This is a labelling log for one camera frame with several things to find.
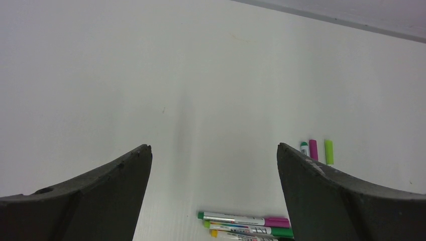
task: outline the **lime green marker cap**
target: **lime green marker cap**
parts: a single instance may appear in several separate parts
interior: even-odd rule
[[[204,219],[204,212],[198,212],[198,219]]]
[[[210,221],[204,221],[204,227],[205,228],[210,228]]]
[[[326,163],[327,165],[332,165],[334,164],[333,142],[324,140],[324,146],[326,147]]]
[[[293,237],[293,229],[282,227],[271,227],[271,234],[277,237]]]

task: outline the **marker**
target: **marker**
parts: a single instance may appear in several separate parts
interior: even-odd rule
[[[293,240],[292,238],[280,237],[280,238],[269,238],[269,237],[257,237],[253,235],[225,232],[219,230],[210,230],[210,235],[212,237],[226,238],[232,240],[240,241],[287,241]]]
[[[248,234],[270,234],[277,237],[293,237],[291,228],[282,227],[264,227],[244,224],[234,224],[225,222],[204,221],[204,227],[214,230],[242,232]]]
[[[334,164],[333,142],[325,140],[324,146],[326,147],[326,163],[327,165],[332,165]]]
[[[309,140],[310,157],[318,161],[318,149],[316,148],[316,140]]]
[[[233,216],[221,213],[213,212],[199,212],[198,219],[204,219],[208,221],[216,222],[230,222],[238,224],[248,224],[257,226],[268,226],[268,227],[290,227],[290,222],[284,217],[268,217],[268,218],[255,218],[255,217],[243,217]]]
[[[306,142],[302,142],[302,143],[300,143],[300,151],[301,151],[303,154],[305,154],[305,155],[309,156],[309,147],[307,146],[307,143],[306,143]]]

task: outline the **yellow marker cap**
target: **yellow marker cap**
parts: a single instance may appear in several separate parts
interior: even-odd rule
[[[212,237],[218,237],[218,231],[217,231],[217,230],[211,230],[211,231],[210,231],[210,235],[211,235]]]

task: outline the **pink marker cap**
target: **pink marker cap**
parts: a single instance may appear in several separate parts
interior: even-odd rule
[[[316,140],[309,140],[310,157],[318,161],[318,149],[316,148]]]
[[[267,217],[265,218],[266,227],[290,227],[290,221],[284,217]]]

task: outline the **green marker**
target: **green marker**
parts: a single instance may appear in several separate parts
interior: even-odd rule
[[[332,165],[334,164],[333,142],[325,140],[324,145],[326,147],[326,163],[327,165]]]
[[[291,228],[265,227],[226,222],[204,221],[204,227],[210,230],[221,230],[229,232],[241,232],[246,234],[270,234],[276,237],[293,237]]]

